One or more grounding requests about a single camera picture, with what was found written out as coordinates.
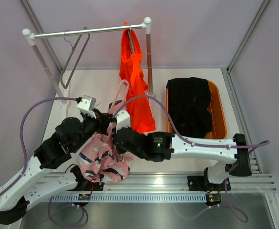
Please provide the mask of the orange shorts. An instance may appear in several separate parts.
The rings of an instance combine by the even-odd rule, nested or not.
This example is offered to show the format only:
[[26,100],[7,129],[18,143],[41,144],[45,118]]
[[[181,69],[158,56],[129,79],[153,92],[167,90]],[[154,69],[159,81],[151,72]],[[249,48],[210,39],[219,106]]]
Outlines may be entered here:
[[121,62],[119,76],[122,80],[127,80],[130,84],[126,99],[129,101],[133,97],[141,96],[126,105],[127,112],[131,119],[131,128],[139,133],[146,133],[156,130],[149,105],[146,90],[148,85],[144,80],[144,72],[141,67],[143,54],[136,33],[132,31],[132,38],[135,53],[131,54],[129,37],[127,30],[124,30],[121,38]]

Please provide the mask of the pink patterned shorts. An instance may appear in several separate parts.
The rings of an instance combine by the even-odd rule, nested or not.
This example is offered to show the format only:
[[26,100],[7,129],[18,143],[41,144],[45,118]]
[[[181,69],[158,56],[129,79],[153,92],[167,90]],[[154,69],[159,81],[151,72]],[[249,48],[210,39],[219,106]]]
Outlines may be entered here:
[[77,158],[83,177],[93,183],[115,183],[129,175],[132,157],[119,154],[113,143],[116,123],[109,124],[107,134],[94,133]]

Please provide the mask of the pink clothes hanger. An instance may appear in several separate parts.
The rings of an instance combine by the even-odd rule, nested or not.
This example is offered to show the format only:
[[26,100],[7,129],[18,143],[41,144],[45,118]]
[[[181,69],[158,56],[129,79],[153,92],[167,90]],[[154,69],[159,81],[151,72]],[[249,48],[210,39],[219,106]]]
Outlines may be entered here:
[[126,97],[129,91],[130,84],[127,80],[121,80],[117,93],[115,95],[115,98],[113,102],[109,105],[109,113],[113,114],[115,113],[123,103],[126,102]]

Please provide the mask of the black shorts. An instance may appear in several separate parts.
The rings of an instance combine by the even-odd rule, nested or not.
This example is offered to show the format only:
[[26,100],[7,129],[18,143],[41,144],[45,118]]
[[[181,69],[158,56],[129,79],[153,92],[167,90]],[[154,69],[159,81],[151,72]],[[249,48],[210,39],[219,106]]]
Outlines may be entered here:
[[204,138],[212,128],[208,81],[196,77],[175,78],[167,82],[166,88],[168,113],[177,131],[183,136]]

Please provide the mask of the brown clothes hanger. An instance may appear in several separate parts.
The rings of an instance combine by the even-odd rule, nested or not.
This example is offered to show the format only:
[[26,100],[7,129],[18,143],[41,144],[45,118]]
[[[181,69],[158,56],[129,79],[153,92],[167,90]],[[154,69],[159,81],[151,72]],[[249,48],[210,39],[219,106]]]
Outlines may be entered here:
[[132,38],[132,28],[131,28],[130,24],[128,26],[129,26],[129,29],[127,30],[127,32],[128,32],[128,37],[129,37],[129,46],[130,46],[131,54],[134,54],[135,48],[134,48],[134,43],[133,43],[133,38]]

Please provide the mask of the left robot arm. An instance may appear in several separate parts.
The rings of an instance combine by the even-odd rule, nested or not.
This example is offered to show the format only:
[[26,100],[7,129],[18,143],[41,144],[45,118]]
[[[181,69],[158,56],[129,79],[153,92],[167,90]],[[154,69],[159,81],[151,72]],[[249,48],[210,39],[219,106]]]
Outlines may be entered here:
[[95,110],[96,117],[82,115],[65,118],[55,128],[52,136],[35,150],[27,167],[21,171],[16,183],[7,182],[0,187],[0,224],[9,225],[25,216],[27,211],[45,199],[68,190],[84,190],[89,186],[89,178],[83,175],[78,166],[56,180],[43,185],[36,183],[71,159],[92,137],[94,133],[105,134],[113,121],[111,114]]

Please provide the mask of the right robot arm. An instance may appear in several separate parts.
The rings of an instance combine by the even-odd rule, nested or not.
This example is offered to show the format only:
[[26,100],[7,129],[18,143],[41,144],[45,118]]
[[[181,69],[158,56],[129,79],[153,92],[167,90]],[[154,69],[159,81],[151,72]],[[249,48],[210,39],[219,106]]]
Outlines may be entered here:
[[178,158],[200,158],[216,163],[204,170],[201,189],[210,190],[225,183],[229,176],[249,177],[252,169],[245,136],[235,134],[232,139],[199,139],[167,132],[140,134],[123,127],[116,131],[113,142],[120,154],[131,153],[153,162]]

